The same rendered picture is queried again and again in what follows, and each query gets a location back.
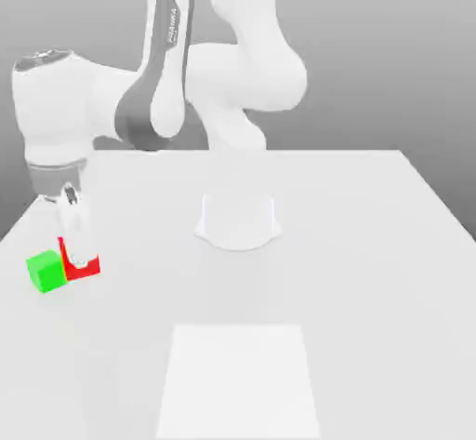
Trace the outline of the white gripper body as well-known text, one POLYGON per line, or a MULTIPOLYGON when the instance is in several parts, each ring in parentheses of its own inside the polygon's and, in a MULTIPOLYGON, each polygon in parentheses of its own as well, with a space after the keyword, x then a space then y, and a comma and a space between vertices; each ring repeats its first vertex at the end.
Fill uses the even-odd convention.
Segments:
POLYGON ((61 233, 66 244, 92 243, 89 200, 84 193, 62 191, 57 201, 61 233))

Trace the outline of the small red cube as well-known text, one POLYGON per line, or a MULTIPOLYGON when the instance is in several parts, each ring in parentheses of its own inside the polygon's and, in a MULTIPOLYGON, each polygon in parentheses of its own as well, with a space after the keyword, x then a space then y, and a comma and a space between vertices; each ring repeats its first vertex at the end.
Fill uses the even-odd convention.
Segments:
POLYGON ((58 242, 59 252, 67 282, 72 282, 100 273, 99 256, 97 256, 95 259, 90 260, 85 267, 77 268, 69 260, 66 246, 61 236, 58 237, 58 242))

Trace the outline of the small green cube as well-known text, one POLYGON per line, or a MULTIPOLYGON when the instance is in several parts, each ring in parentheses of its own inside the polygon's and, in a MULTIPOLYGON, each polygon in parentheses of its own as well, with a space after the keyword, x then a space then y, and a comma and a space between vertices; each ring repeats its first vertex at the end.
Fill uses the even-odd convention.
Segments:
POLYGON ((26 260, 32 283, 47 293, 67 283, 61 255, 54 250, 43 251, 26 260))

